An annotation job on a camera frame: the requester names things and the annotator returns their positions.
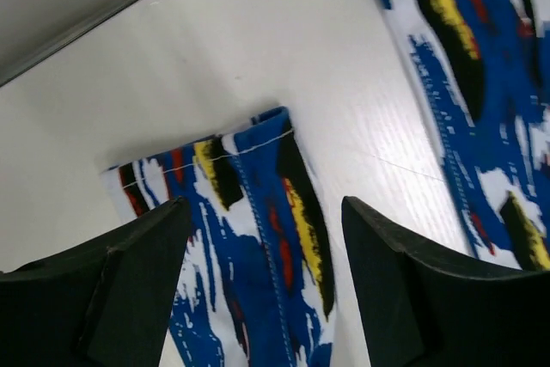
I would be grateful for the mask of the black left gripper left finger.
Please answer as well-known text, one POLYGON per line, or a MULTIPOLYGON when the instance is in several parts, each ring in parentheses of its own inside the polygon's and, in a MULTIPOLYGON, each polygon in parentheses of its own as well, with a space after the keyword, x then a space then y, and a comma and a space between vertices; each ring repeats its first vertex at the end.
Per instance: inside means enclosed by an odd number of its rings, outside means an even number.
POLYGON ((192 233, 168 201, 1 275, 3 366, 157 366, 192 233))

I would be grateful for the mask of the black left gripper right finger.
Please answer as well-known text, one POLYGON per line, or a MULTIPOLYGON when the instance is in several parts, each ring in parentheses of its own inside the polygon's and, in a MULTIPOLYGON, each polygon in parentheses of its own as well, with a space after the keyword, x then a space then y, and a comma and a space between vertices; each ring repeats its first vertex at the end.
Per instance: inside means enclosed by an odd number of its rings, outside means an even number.
POLYGON ((342 200, 374 366, 546 366, 549 274, 476 260, 342 200))

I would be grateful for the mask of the blue white red patterned trousers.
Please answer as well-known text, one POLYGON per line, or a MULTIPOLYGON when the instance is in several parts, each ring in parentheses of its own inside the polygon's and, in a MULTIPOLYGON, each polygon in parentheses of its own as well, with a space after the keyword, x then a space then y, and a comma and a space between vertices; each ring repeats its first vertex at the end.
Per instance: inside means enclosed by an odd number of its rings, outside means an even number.
MULTIPOLYGON (((537 1, 382 7, 435 126, 472 258, 549 274, 549 26, 537 1)), ((170 199, 190 205, 168 322, 185 365, 330 365, 327 226, 287 108, 101 177, 126 222, 170 199)))

